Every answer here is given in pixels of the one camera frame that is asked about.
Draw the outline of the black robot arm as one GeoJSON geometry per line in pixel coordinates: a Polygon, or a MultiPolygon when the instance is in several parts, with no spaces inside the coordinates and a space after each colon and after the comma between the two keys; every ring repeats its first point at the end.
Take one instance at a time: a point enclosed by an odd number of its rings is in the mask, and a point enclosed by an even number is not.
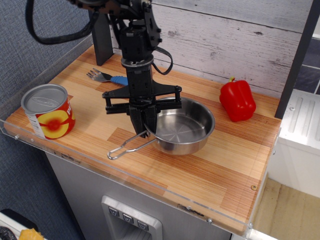
{"type": "Polygon", "coordinates": [[[81,9],[109,16],[122,52],[121,64],[126,69],[128,84],[106,91],[107,114],[126,113],[137,134],[145,130],[156,133],[160,111],[179,109],[182,106],[177,85],[154,81],[156,70],[153,52],[166,56],[170,53],[160,48],[161,29],[157,26],[150,0],[72,0],[81,9]]]}

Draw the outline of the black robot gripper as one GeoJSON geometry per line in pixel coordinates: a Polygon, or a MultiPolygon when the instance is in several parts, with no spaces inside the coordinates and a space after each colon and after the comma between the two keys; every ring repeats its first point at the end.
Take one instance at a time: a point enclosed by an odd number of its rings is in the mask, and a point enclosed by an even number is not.
{"type": "Polygon", "coordinates": [[[158,113],[182,107],[182,88],[154,81],[152,55],[142,61],[122,58],[121,64],[126,70],[128,85],[102,94],[106,101],[106,113],[127,113],[137,135],[145,131],[144,121],[149,131],[155,134],[158,113]]]}

